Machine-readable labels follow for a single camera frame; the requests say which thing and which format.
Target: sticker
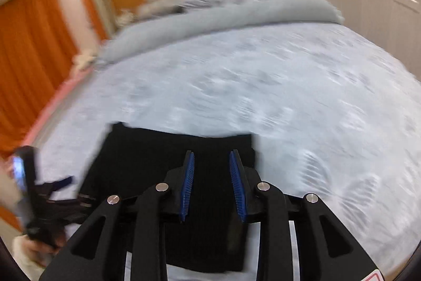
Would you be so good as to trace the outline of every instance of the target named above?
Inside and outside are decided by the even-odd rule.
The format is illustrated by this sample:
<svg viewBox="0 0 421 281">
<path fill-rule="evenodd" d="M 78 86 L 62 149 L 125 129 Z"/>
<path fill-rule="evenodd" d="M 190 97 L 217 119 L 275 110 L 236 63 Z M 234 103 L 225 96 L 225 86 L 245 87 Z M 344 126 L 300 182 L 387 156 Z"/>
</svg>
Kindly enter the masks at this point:
<svg viewBox="0 0 421 281">
<path fill-rule="evenodd" d="M 364 278 L 361 281 L 384 281 L 384 280 L 383 280 L 383 276 L 380 273 L 380 271 L 378 269 L 376 269 L 369 276 L 367 276 L 366 278 Z"/>
</svg>

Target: bedspread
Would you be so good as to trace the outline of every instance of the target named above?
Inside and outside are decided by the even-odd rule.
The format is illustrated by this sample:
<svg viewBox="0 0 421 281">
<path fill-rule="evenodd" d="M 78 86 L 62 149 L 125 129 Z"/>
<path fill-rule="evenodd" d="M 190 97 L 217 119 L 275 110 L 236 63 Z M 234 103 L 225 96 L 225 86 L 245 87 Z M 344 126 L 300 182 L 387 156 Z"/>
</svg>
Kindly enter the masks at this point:
<svg viewBox="0 0 421 281">
<path fill-rule="evenodd" d="M 262 179 L 287 194 L 318 194 L 383 273 L 421 239 L 421 84 L 341 25 L 212 33 L 96 72 L 42 147 L 42 179 L 81 180 L 116 121 L 197 136 L 255 133 Z M 244 273 L 169 267 L 169 278 L 255 279 L 257 244 L 258 228 Z"/>
</svg>

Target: black garment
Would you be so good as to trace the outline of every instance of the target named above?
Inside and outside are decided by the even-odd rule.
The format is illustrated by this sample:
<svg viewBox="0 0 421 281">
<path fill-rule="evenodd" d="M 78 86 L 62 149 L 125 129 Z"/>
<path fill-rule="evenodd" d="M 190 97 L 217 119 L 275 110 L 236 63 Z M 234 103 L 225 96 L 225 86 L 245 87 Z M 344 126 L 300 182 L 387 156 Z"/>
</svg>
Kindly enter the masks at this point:
<svg viewBox="0 0 421 281">
<path fill-rule="evenodd" d="M 252 136 L 203 138 L 168 134 L 123 123 L 112 126 L 79 190 L 97 204 L 109 195 L 129 198 L 162 182 L 168 170 L 195 156 L 189 215 L 183 225 L 166 224 L 167 263 L 205 273 L 241 271 L 247 226 L 237 215 L 229 153 L 238 149 L 243 165 L 254 167 Z"/>
</svg>

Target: bed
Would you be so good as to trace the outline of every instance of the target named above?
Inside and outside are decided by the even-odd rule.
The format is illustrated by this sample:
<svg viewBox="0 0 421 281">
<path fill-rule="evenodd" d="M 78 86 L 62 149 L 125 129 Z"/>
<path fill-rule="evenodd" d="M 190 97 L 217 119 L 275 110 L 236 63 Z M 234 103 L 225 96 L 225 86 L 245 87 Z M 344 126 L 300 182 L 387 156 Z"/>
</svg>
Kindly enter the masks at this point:
<svg viewBox="0 0 421 281">
<path fill-rule="evenodd" d="M 117 121 L 195 136 L 253 132 L 262 179 L 318 194 L 390 274 L 421 240 L 421 84 L 342 20 L 324 0 L 260 0 L 122 29 L 68 97 L 76 101 L 32 135 L 42 180 L 81 180 Z M 257 246 L 253 226 L 243 273 L 168 266 L 168 277 L 255 279 Z"/>
</svg>

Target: screw head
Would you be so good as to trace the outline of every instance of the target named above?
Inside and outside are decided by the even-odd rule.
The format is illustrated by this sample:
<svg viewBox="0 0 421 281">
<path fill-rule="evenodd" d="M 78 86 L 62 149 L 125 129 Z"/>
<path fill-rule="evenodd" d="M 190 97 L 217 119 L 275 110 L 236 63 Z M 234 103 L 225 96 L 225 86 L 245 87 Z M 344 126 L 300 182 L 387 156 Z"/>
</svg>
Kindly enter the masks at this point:
<svg viewBox="0 0 421 281">
<path fill-rule="evenodd" d="M 267 182 L 259 182 L 257 184 L 257 188 L 259 188 L 261 191 L 267 191 L 270 188 L 270 185 Z"/>
<path fill-rule="evenodd" d="M 309 203 L 313 203 L 313 204 L 319 201 L 319 197 L 313 193 L 307 194 L 306 199 Z"/>
<path fill-rule="evenodd" d="M 160 184 L 157 184 L 155 188 L 158 192 L 165 192 L 168 189 L 168 185 L 165 182 L 161 182 Z"/>
<path fill-rule="evenodd" d="M 118 195 L 110 195 L 107 199 L 107 202 L 110 205 L 117 204 L 120 201 L 120 197 Z"/>
</svg>

